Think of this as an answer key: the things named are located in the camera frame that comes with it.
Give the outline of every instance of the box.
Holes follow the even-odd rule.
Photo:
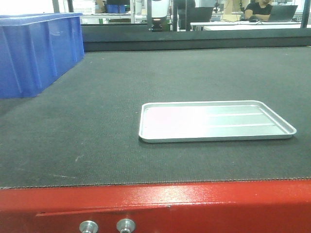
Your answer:
[[[96,0],[96,5],[95,5],[95,13],[104,13],[105,12],[105,7],[103,0]]]
[[[0,16],[0,98],[35,97],[83,59],[80,15]]]
[[[96,12],[96,1],[74,0],[72,1],[73,11],[83,15],[93,15]]]
[[[125,5],[106,5],[107,13],[125,13]]]

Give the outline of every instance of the tray rim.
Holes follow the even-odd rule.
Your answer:
[[[266,135],[254,135],[254,136],[235,136],[234,139],[227,137],[227,136],[219,136],[219,137],[194,137],[194,138],[146,138],[142,135],[142,126],[143,126],[143,116],[144,116],[144,110],[147,109],[148,105],[166,105],[166,104],[204,104],[204,103],[257,103],[257,107],[262,105],[267,110],[269,110],[274,116],[276,116],[279,120],[281,120],[284,124],[286,124],[289,128],[292,129],[291,133],[285,133],[285,134],[276,134],[276,135],[269,135],[268,139],[283,139],[283,138],[290,138],[294,134],[297,133],[297,129],[292,126],[289,122],[287,122],[284,118],[282,118],[279,114],[277,114],[274,110],[272,110],[269,106],[267,106],[264,102],[259,100],[215,100],[215,101],[173,101],[173,102],[148,102],[141,106],[141,113],[140,113],[140,123],[139,123],[139,132],[138,136],[143,141],[148,143],[166,143],[166,142],[197,142],[197,141],[225,141],[225,140],[260,140],[260,139],[266,139],[261,137],[266,137]]]

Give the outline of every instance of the blue crate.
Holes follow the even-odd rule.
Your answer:
[[[125,5],[106,5],[107,13],[125,13]]]
[[[0,98],[35,97],[83,59],[80,15],[0,16]]]

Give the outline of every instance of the aluminum tray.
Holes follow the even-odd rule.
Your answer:
[[[296,129],[260,101],[146,103],[139,137],[149,143],[289,138]]]

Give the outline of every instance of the conveyor belt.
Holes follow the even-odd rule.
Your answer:
[[[311,48],[89,52],[36,98],[0,100],[0,187],[311,178]],[[291,139],[147,144],[147,102],[259,100]]]

